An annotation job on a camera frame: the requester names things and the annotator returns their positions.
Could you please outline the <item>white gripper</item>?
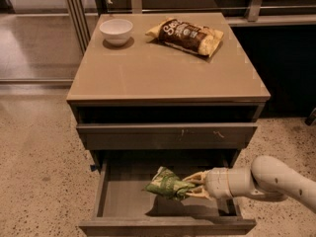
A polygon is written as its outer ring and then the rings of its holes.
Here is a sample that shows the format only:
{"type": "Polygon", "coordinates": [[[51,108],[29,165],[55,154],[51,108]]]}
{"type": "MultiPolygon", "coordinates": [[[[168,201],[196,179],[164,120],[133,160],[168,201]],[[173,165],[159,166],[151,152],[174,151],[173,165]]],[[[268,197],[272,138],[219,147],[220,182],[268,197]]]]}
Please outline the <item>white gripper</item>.
{"type": "Polygon", "coordinates": [[[187,192],[191,198],[232,198],[228,181],[227,168],[213,168],[207,171],[196,172],[184,178],[198,187],[187,192]]]}

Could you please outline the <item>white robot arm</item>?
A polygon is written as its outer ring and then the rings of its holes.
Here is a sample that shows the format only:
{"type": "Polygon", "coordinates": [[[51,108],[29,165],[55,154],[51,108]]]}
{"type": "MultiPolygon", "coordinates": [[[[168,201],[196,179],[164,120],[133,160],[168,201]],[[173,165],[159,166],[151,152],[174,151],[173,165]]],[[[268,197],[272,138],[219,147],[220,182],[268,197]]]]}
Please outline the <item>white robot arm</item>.
{"type": "Polygon", "coordinates": [[[194,198],[238,198],[283,201],[293,198],[316,212],[316,182],[272,156],[259,156],[250,167],[213,168],[185,177],[197,187],[194,198]]]}

